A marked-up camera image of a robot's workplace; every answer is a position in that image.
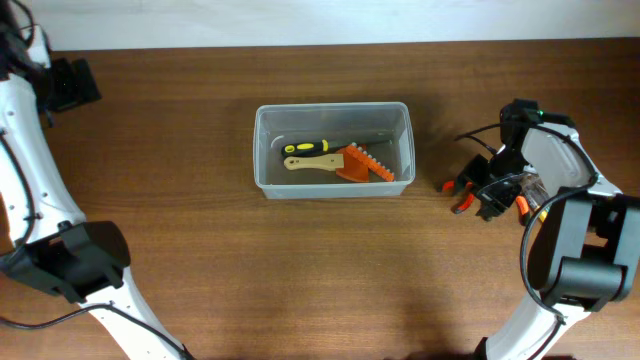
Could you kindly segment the yellow black handled file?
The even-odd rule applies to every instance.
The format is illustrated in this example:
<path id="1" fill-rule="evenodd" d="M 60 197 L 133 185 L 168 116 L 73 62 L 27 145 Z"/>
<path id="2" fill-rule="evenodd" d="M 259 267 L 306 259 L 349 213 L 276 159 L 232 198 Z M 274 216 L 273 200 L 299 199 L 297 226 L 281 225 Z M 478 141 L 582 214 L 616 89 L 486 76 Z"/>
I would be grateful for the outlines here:
<path id="1" fill-rule="evenodd" d="M 384 144 L 390 142 L 392 137 L 390 135 L 376 134 L 360 139 L 327 139 L 321 138 L 312 141 L 303 141 L 297 143 L 288 143 L 281 148 L 281 155 L 284 158 L 287 157 L 313 157 L 320 156 L 335 152 L 341 148 L 344 148 L 352 143 L 356 143 L 358 146 L 362 145 L 375 145 Z"/>

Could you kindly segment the orange scraper wooden handle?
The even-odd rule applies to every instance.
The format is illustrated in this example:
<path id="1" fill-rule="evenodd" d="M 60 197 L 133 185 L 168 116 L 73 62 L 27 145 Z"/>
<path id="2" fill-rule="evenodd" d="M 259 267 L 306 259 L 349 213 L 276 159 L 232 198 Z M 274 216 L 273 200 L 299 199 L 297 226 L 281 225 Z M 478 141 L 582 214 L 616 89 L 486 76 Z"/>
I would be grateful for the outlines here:
<path id="1" fill-rule="evenodd" d="M 355 183 L 370 181 L 369 168 L 359 162 L 345 149 L 335 153 L 313 156 L 288 156 L 283 161 L 287 170 L 323 170 Z"/>

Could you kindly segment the red black diagonal cutters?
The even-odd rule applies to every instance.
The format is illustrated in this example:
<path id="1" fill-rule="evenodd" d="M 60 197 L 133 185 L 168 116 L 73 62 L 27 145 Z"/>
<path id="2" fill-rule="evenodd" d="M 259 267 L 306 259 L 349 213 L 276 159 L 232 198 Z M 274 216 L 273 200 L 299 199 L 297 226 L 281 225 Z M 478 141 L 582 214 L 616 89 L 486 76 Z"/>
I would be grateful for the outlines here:
<path id="1" fill-rule="evenodd" d="M 470 208 L 475 200 L 473 194 L 473 183 L 468 181 L 449 180 L 444 182 L 439 188 L 440 193 L 449 192 L 452 196 L 460 196 L 459 201 L 452 206 L 451 211 L 456 214 L 462 214 Z"/>

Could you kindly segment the orange perforated plastic bar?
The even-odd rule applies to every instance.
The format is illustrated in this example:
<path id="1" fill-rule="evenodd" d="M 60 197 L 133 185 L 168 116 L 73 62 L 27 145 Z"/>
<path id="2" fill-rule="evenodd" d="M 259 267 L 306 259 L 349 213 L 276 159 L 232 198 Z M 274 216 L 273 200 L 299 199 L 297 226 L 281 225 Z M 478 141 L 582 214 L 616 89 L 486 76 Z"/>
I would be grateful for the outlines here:
<path id="1" fill-rule="evenodd" d="M 375 173 L 378 177 L 386 182 L 394 182 L 395 175 L 386 166 L 379 162 L 373 155 L 371 155 L 363 147 L 358 146 L 356 143 L 352 143 L 345 148 L 347 154 L 358 160 L 361 164 L 365 165 L 371 172 Z"/>

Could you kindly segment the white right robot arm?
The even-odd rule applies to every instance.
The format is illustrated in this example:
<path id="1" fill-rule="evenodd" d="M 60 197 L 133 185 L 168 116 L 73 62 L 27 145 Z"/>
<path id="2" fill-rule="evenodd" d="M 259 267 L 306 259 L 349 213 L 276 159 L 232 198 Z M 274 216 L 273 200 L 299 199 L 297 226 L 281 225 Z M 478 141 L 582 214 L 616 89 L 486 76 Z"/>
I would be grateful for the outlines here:
<path id="1" fill-rule="evenodd" d="M 519 253 L 526 293 L 511 318 L 485 337 L 475 359 L 541 359 L 572 326 L 624 300 L 639 266 L 639 200 L 597 169 L 575 123 L 515 99 L 499 114 L 502 146 L 473 158 L 444 190 L 465 191 L 461 213 L 502 215 L 525 192 L 528 177 L 545 200 L 524 215 Z"/>

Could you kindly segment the orange black needle-nose pliers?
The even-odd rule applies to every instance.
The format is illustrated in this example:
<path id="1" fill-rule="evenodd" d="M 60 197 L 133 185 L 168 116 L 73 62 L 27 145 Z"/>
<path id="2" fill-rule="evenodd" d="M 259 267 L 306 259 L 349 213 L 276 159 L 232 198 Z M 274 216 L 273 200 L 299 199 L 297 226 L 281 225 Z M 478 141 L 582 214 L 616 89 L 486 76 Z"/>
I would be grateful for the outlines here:
<path id="1" fill-rule="evenodd" d="M 520 224 L 526 226 L 531 219 L 529 203 L 523 195 L 518 195 L 515 198 L 515 203 L 518 208 Z"/>

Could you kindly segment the clear screwdriver set case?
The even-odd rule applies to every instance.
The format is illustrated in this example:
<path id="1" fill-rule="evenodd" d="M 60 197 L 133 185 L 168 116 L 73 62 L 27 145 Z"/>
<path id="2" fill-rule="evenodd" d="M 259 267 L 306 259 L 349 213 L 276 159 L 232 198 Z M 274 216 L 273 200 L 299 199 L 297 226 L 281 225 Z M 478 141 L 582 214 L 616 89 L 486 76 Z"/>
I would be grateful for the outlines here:
<path id="1" fill-rule="evenodd" d="M 527 199 L 532 217 L 541 205 L 550 198 L 550 196 L 537 174 L 526 173 L 521 179 L 520 185 L 520 195 L 523 195 Z"/>

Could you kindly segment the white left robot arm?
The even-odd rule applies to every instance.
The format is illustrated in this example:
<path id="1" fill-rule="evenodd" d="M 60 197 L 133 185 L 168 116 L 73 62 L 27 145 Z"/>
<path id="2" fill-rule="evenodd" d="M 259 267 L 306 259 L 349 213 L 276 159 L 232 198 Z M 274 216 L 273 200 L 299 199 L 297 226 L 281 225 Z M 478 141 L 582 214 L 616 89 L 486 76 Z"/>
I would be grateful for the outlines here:
<path id="1" fill-rule="evenodd" d="M 100 100 L 86 60 L 52 59 L 49 39 L 20 1 L 1 4 L 1 200 L 10 279 L 77 305 L 53 326 L 90 314 L 131 359 L 189 359 L 138 290 L 126 240 L 111 221 L 87 220 L 67 190 L 44 125 Z"/>

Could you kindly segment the clear plastic container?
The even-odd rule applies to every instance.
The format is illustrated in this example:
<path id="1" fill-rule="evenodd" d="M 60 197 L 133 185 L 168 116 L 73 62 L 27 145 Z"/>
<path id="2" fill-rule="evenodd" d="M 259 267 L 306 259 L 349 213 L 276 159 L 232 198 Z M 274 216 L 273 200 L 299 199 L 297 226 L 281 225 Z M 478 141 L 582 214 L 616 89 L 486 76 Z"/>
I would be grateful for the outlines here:
<path id="1" fill-rule="evenodd" d="M 356 182 L 334 169 L 291 170 L 306 144 L 320 156 L 355 145 L 393 179 L 371 171 Z M 416 176 L 409 110 L 401 102 L 263 105 L 255 118 L 253 166 L 256 185 L 272 200 L 399 195 Z"/>

